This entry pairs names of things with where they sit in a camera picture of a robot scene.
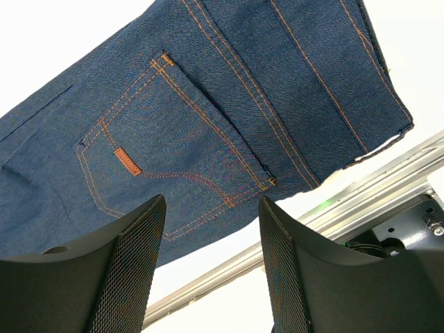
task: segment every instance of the denim garment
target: denim garment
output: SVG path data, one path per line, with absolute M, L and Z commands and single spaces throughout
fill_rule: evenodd
M 360 0 L 157 0 L 0 119 L 0 256 L 163 194 L 166 264 L 412 127 Z

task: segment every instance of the white surface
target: white surface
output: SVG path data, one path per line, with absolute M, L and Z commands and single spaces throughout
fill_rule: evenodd
M 152 0 L 2 1 L 0 3 L 0 116 L 84 56 Z M 366 6 L 396 91 L 416 124 L 384 153 L 340 171 L 319 189 L 280 205 L 297 217 L 444 129 L 442 0 L 367 0 Z M 156 270 L 150 304 L 259 241 L 257 220 L 247 228 Z M 265 275 L 260 270 L 150 326 L 152 333 L 271 330 Z

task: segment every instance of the jeans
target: jeans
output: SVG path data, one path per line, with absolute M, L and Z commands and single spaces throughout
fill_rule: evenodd
M 0 257 L 163 194 L 160 266 L 411 128 L 361 0 L 157 0 L 0 119 Z

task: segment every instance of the ribbed black surface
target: ribbed black surface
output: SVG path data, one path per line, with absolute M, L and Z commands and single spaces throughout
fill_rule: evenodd
M 140 333 L 162 240 L 165 204 L 156 204 L 119 237 L 90 333 Z
M 262 205 L 259 220 L 275 333 L 308 333 L 291 240 Z

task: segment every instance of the metal frame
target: metal frame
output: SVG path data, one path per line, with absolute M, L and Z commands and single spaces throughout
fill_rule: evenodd
M 328 201 L 303 214 L 298 221 L 322 235 L 338 240 L 369 221 L 418 195 L 435 197 L 427 176 L 444 166 L 444 131 L 350 185 Z M 260 242 L 146 310 L 143 328 L 263 265 Z

